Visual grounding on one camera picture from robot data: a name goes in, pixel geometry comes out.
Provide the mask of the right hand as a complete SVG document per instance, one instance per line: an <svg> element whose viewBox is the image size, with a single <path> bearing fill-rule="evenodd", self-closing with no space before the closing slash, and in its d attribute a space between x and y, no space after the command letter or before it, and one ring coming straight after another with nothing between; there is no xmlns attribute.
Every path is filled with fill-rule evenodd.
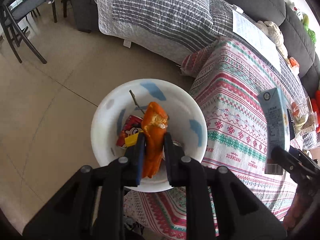
<svg viewBox="0 0 320 240"><path fill-rule="evenodd" d="M306 184L298 184L293 202L283 220L285 230L290 232L298 225L311 206L315 194Z"/></svg>

